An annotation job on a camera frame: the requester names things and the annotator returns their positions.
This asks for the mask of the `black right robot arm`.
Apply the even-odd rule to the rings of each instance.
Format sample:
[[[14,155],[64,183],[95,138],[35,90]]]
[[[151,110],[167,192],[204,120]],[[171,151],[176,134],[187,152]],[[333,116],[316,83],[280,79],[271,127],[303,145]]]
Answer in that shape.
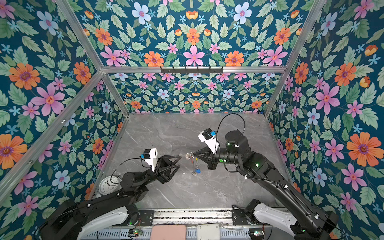
[[[307,200],[296,188],[290,185],[264,155],[252,151],[247,137],[239,130],[225,135],[225,145],[221,147],[217,133],[210,128],[198,135],[206,147],[193,153],[194,157],[215,170],[219,163],[236,165],[236,172],[271,193],[286,211],[267,206],[252,200],[245,208],[249,222],[256,221],[278,228],[296,240],[329,240],[336,228],[339,217],[326,212]]]

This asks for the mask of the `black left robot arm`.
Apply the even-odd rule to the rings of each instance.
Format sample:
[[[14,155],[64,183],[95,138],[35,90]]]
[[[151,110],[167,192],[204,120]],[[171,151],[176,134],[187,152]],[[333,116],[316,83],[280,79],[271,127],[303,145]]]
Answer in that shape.
[[[153,170],[125,173],[119,191],[79,203],[65,201],[39,227],[41,238],[80,240],[114,225],[135,224],[139,218],[136,203],[148,193],[147,185],[169,182],[180,168],[180,159],[181,156],[165,155],[158,159]]]

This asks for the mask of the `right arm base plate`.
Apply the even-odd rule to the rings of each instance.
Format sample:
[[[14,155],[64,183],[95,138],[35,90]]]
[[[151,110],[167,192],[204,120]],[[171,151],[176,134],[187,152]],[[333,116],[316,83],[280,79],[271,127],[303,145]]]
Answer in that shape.
[[[234,226],[256,226],[260,223],[255,217],[240,209],[232,209],[232,222]]]

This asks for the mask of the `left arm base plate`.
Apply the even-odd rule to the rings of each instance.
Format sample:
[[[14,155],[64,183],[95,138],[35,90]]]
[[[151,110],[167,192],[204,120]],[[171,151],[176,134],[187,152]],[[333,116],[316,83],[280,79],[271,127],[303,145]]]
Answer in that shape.
[[[150,227],[154,220],[155,211],[139,210],[132,215],[130,225],[135,227]]]

